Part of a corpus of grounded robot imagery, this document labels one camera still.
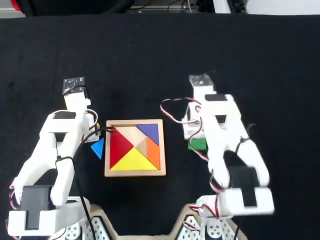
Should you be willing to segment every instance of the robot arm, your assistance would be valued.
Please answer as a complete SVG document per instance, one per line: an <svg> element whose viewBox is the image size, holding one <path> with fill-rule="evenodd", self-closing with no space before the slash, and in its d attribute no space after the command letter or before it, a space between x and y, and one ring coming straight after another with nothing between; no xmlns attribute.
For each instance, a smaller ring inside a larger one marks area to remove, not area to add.
<svg viewBox="0 0 320 240"><path fill-rule="evenodd" d="M273 198L269 172L256 144L249 138L241 121L241 114L231 95L218 94L208 75L191 76L193 98L182 119L198 119L198 124L184 124L184 138L189 139L201 126L202 131L193 138L205 138L208 152L208 170L211 186L218 194L220 216L272 214ZM226 166L225 151L235 152L242 166ZM203 196L197 204L215 209L212 197Z"/></svg>
<svg viewBox="0 0 320 240"><path fill-rule="evenodd" d="M84 84L84 79L76 78L77 81L79 79ZM91 103L84 89L71 92L64 98L67 110L48 115L31 157L12 182L20 209L9 212L10 236L51 236L86 216L80 198L69 197L75 174L73 161L57 159L58 156L73 158L83 137L95 130L92 126L96 121L92 114L87 114ZM97 139L99 136L89 138L90 141ZM34 185L50 169L57 170L54 185ZM90 204L86 199L85 204L89 210Z"/></svg>

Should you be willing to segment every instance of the red and white wire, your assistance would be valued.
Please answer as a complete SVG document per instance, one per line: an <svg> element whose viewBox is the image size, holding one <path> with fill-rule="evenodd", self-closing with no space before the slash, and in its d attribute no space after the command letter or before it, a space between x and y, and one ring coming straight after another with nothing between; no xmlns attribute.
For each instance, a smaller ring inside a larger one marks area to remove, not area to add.
<svg viewBox="0 0 320 240"><path fill-rule="evenodd" d="M214 210L212 210L212 208L210 206L208 206L207 204L203 203L201 206L197 206L197 205L190 205L189 208L198 213L199 214L199 210L203 210L204 208L206 208L213 217L219 219L220 218L220 214L219 214L219 207L218 207L218 195L215 198L215 202L214 202Z"/></svg>
<svg viewBox="0 0 320 240"><path fill-rule="evenodd" d="M94 128L95 125L96 125L97 122L98 122L98 113L97 113L96 111L92 110L92 109L86 109L84 112L85 112L85 113L88 112L88 113L90 113L90 114L95 115L95 121L94 121L93 125L89 127L89 129Z"/></svg>
<svg viewBox="0 0 320 240"><path fill-rule="evenodd" d="M200 106L195 106L195 110L196 110L197 112L199 112L197 108L201 109L201 107L200 107ZM192 139L194 138L195 135L197 135L198 133L201 132L201 130L202 130L202 125L203 125L203 122L202 122L202 118L200 117L200 128L198 129L198 131L196 131L195 133L193 133L193 134L189 137L188 142L189 142L189 145L190 145L192 151L194 151L200 158L202 158L203 160L205 160L205 161L208 162L208 161L209 161L209 158L208 158L206 155L204 155L202 152L198 151L197 149L195 149L195 148L192 146Z"/></svg>
<svg viewBox="0 0 320 240"><path fill-rule="evenodd" d="M193 226L191 223L187 222L187 221L183 221L182 225L186 228L189 229L190 231L198 231L201 232L201 228Z"/></svg>
<svg viewBox="0 0 320 240"><path fill-rule="evenodd" d="M213 191L215 191L217 194L224 192L224 189L221 189L219 187L216 187L215 185L212 184L212 182L209 180L210 187L212 188Z"/></svg>
<svg viewBox="0 0 320 240"><path fill-rule="evenodd" d="M11 208L13 210L19 210L20 209L20 206L18 205L15 205L15 202L14 202L14 194L15 194L15 191L13 190L12 192L9 193L9 203L11 205Z"/></svg>
<svg viewBox="0 0 320 240"><path fill-rule="evenodd" d="M5 228L6 231L8 232L8 219L6 219L5 221ZM21 236L10 236L12 240L21 240Z"/></svg>
<svg viewBox="0 0 320 240"><path fill-rule="evenodd" d="M9 185L9 189L11 190L11 189L14 189L15 187L14 187L14 181L12 181L11 183L10 183L10 185Z"/></svg>
<svg viewBox="0 0 320 240"><path fill-rule="evenodd" d="M192 102L196 102L198 103L199 105L201 105L201 103L197 100L195 100L194 98L192 97L181 97L181 98L174 98L174 99L171 99L171 98L167 98L167 99L164 99L161 101L161 104L160 104L160 110L161 112L163 112L164 115L166 115L168 118L170 118L172 121L174 121L175 123L177 124L193 124L193 123L196 123L198 120L192 120L192 121L179 121L177 119L174 118L174 116L172 116L170 113L168 113L163 107L162 107L162 103L164 102L167 102L167 101L181 101L181 100L189 100L189 101L192 101Z"/></svg>

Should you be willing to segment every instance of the wooden puzzle frame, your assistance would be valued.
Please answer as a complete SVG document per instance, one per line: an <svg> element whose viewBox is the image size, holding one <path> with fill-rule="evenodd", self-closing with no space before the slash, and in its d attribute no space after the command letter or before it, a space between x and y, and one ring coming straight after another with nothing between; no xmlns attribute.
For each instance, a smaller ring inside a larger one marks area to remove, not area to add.
<svg viewBox="0 0 320 240"><path fill-rule="evenodd" d="M110 170L110 136L112 133L107 132L105 135L105 177L133 177L133 176L165 176L166 175L166 157L165 157L165 140L164 126L162 119L141 119L141 120L109 120L106 121L107 127L133 127L139 124L157 124L159 137L159 154L160 170Z"/></svg>

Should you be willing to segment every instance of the orange triangle piece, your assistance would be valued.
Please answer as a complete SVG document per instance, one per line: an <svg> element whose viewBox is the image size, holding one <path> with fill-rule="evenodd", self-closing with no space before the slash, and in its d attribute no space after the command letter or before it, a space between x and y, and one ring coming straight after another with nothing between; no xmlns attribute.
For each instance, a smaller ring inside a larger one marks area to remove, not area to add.
<svg viewBox="0 0 320 240"><path fill-rule="evenodd" d="M147 158L158 169L160 166L160 149L159 146L151 140L150 137L146 138Z"/></svg>

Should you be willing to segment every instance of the black fabric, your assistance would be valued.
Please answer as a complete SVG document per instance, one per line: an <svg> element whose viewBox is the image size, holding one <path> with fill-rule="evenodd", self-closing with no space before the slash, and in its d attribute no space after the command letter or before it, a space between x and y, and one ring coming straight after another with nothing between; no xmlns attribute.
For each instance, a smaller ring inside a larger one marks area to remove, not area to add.
<svg viewBox="0 0 320 240"><path fill-rule="evenodd" d="M168 234L184 204L212 191L207 164L159 104L191 97L189 74L217 70L218 91L234 96L245 126L256 123L250 137L274 198L274 215L248 216L242 230L249 239L316 238L319 24L320 16L211 14L1 19L1 222L10 181L47 115L65 107L63 79L85 76L102 125L163 119L167 166L165 177L105 178L104 162L88 144L76 159L85 197L121 235ZM165 107L180 119L187 105ZM4 227L1 234L9 239Z"/></svg>

